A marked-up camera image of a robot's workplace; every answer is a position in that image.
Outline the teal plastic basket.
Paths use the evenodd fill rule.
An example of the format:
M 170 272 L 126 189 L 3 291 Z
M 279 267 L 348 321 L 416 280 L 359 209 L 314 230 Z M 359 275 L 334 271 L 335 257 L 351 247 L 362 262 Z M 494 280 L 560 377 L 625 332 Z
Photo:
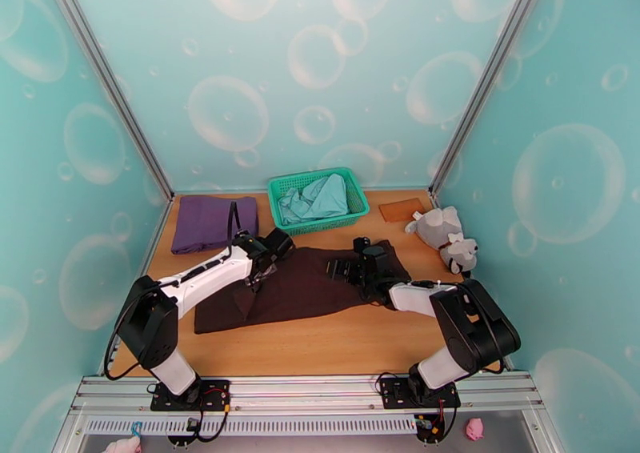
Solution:
M 314 180 L 330 174 L 338 174 L 344 178 L 349 213 L 342 217 L 326 218 L 297 225 L 286 226 L 283 224 L 278 209 L 278 200 L 286 191 L 290 188 L 302 189 Z M 292 236 L 348 227 L 354 225 L 361 217 L 370 212 L 369 203 L 354 172 L 346 167 L 312 170 L 274 177 L 267 184 L 267 194 L 275 226 Z

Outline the purple folded trousers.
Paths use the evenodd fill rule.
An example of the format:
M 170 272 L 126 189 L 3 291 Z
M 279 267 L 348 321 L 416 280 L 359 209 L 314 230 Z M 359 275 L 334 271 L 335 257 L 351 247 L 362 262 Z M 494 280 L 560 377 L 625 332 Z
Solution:
M 186 255 L 225 247 L 239 231 L 258 233 L 258 204 L 253 197 L 181 198 L 171 252 Z

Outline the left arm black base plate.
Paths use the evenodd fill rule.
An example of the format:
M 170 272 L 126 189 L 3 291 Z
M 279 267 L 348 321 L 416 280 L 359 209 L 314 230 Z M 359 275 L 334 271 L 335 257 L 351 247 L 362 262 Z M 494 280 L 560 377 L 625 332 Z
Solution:
M 202 379 L 182 394 L 173 394 L 164 383 L 152 383 L 146 391 L 151 394 L 152 411 L 224 411 L 230 405 L 230 381 Z

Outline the pale pink cloth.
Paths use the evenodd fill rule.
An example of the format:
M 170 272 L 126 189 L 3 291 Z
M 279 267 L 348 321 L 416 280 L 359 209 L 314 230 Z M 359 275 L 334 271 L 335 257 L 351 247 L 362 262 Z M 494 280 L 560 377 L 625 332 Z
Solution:
M 110 442 L 102 453 L 142 453 L 141 439 L 137 436 Z

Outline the dark brown trousers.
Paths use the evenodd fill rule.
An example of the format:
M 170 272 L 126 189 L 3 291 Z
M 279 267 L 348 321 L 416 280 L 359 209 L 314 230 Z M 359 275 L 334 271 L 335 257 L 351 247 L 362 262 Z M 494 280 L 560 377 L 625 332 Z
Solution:
M 401 279 L 410 274 L 401 264 L 387 240 L 371 243 L 383 247 L 389 264 Z M 198 335 L 227 331 L 264 323 L 306 319 L 365 305 L 357 283 L 331 280 L 326 274 L 332 259 L 363 262 L 361 253 L 299 247 L 277 262 L 277 270 L 262 282 L 259 292 L 252 292 L 243 281 L 231 283 L 211 295 L 195 308 L 194 331 Z

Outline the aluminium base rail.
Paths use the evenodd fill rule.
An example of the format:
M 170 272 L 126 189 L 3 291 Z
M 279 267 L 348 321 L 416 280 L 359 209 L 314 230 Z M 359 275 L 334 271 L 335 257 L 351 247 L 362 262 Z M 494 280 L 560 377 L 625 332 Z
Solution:
M 303 375 L 230 377 L 230 410 L 237 415 L 365 415 L 417 412 L 385 409 L 375 390 L 376 375 Z M 146 388 L 149 377 L 111 382 L 85 377 L 82 393 L 88 415 L 185 415 L 185 411 L 152 411 Z M 481 373 L 456 383 L 458 411 L 522 411 L 544 407 L 527 372 Z

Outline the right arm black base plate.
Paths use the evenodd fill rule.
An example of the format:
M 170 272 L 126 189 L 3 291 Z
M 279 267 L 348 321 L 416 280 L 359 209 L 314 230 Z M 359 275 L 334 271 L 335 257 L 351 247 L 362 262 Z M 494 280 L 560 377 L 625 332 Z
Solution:
M 461 406 L 453 383 L 430 389 L 421 379 L 385 375 L 377 378 L 374 387 L 385 409 L 447 409 Z

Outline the tan flat leather pad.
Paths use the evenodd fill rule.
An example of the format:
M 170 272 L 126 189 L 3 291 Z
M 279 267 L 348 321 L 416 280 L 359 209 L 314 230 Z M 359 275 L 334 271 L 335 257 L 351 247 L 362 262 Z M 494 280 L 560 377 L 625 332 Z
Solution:
M 420 215 L 425 212 L 419 198 L 383 203 L 378 209 L 385 222 L 408 222 L 414 218 L 414 214 Z

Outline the small grey plush toy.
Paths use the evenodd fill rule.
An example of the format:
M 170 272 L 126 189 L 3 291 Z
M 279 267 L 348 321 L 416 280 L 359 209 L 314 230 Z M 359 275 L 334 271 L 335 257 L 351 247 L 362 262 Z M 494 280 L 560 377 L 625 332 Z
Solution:
M 471 272 L 477 264 L 477 252 L 476 240 L 465 238 L 463 233 L 449 233 L 448 243 L 439 250 L 442 261 L 454 275 Z

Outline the aluminium table side rail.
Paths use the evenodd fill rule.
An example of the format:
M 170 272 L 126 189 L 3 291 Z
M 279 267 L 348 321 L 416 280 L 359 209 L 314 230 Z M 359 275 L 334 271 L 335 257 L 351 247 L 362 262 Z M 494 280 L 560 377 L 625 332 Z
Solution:
M 144 254 L 144 258 L 142 260 L 142 264 L 139 268 L 139 272 L 138 272 L 139 276 L 144 275 L 150 268 L 150 264 L 153 260 L 158 244 L 162 238 L 165 225 L 168 221 L 170 212 L 174 205 L 174 200 L 175 200 L 175 193 L 171 190 L 169 193 L 169 196 L 166 199 L 164 207 L 162 209 L 162 213 L 161 213 L 160 219 L 158 220 L 158 224 L 156 225 L 154 232 L 151 235 L 151 240 L 147 246 L 146 252 Z M 119 375 L 116 375 L 115 377 L 110 374 L 111 363 L 113 361 L 114 354 L 117 353 L 118 344 L 121 342 L 121 339 L 119 338 L 119 335 L 118 335 L 118 331 L 120 326 L 122 325 L 122 319 L 123 319 L 124 313 L 125 311 L 118 312 L 117 318 L 115 319 L 115 322 L 114 322 L 114 328 L 111 332 L 111 335 L 108 340 L 108 344 L 105 349 L 105 354 L 103 355 L 102 369 L 99 371 L 100 377 L 108 379 L 109 381 L 112 381 L 112 382 L 127 376 L 134 368 L 138 366 L 138 363 L 134 363 L 133 365 L 129 366 L 129 368 L 126 369 L 124 372 L 120 373 Z

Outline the aluminium frame post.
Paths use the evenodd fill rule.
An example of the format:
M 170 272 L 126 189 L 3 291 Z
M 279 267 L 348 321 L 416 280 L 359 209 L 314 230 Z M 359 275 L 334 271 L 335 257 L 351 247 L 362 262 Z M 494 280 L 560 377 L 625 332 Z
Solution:
M 490 52 L 488 61 L 486 62 L 478 83 L 472 92 L 470 101 L 462 112 L 458 125 L 456 126 L 452 138 L 443 153 L 442 160 L 438 164 L 431 184 L 427 189 L 427 194 L 433 206 L 440 206 L 438 196 L 445 186 L 447 177 L 454 168 L 458 155 L 470 136 L 470 133 L 474 128 L 474 124 L 482 112 L 484 104 L 494 89 L 498 76 L 501 74 L 502 68 L 506 64 L 506 60 L 510 55 L 511 49 L 515 45 L 520 31 L 537 1 L 538 0 L 515 0 L 508 15 L 506 16 L 503 26 L 498 32 L 497 41 Z
M 535 453 L 566 453 L 547 409 L 529 407 L 522 410 Z
M 78 453 L 85 434 L 87 398 L 82 393 L 84 385 L 82 377 L 73 386 L 66 387 L 65 392 L 69 394 L 64 399 L 69 400 L 68 408 L 64 410 L 63 422 L 50 453 Z
M 173 200 L 175 193 L 169 179 L 126 100 L 79 0 L 56 0 L 56 3 L 164 199 Z

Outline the light blue crumpled cloth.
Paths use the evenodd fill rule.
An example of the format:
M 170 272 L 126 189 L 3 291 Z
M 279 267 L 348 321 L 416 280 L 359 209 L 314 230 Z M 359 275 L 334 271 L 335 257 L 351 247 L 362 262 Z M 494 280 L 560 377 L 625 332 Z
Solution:
M 278 200 L 278 209 L 286 226 L 345 216 L 349 207 L 344 178 L 330 174 L 302 189 L 290 188 Z

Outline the large grey plush toy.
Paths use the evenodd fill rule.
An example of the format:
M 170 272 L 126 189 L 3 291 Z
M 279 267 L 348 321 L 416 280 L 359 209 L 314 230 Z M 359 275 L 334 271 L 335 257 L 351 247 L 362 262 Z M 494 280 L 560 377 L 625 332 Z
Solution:
M 426 213 L 414 212 L 405 226 L 407 234 L 416 234 L 426 245 L 436 250 L 464 238 L 461 221 L 455 207 L 434 208 Z

